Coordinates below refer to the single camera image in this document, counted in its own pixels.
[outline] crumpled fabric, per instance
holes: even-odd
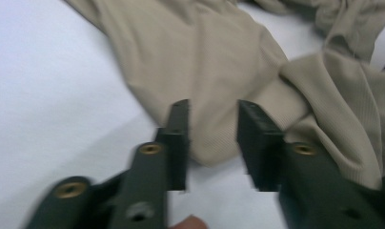
[[[261,105],[287,141],[320,145],[344,177],[380,185],[385,73],[361,60],[370,60],[385,26],[385,0],[291,1],[317,8],[315,23],[327,34],[323,51],[292,62],[234,1],[67,1],[109,37],[128,86],[159,125],[173,102],[191,101],[191,155],[199,163],[238,155],[236,100],[245,99]]]

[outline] beige cloth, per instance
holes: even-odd
[[[264,106],[287,140],[323,145],[345,177],[378,187],[385,173],[385,73],[351,56],[371,58],[385,25],[384,0],[302,0],[318,15],[327,12],[316,24],[334,52],[291,63],[267,29],[233,1],[68,1],[109,37],[130,89],[159,124],[173,102],[191,100],[198,162],[214,165],[238,154],[236,100],[247,99]],[[277,1],[257,2],[290,10]]]

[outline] khaki fabric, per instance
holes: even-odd
[[[385,73],[359,59],[371,58],[385,1],[291,1],[317,8],[315,23],[327,33],[325,50],[293,62],[234,1],[68,2],[109,37],[127,84],[159,125],[173,102],[191,101],[192,157],[201,164],[239,153],[236,100],[246,99],[264,107],[287,141],[323,146],[345,177],[379,186]]]

